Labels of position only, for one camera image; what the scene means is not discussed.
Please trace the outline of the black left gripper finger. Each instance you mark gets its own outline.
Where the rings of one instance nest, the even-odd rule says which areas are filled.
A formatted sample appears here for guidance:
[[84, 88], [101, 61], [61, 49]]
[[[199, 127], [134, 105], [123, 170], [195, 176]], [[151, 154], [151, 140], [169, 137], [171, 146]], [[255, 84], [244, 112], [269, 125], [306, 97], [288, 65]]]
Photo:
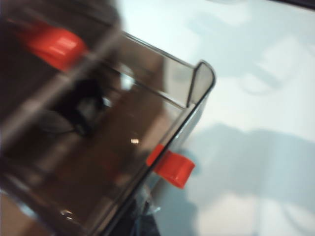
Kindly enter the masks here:
[[133, 213], [133, 236], [159, 236], [155, 215], [161, 207], [155, 204], [149, 189], [141, 189], [136, 195], [136, 209]]

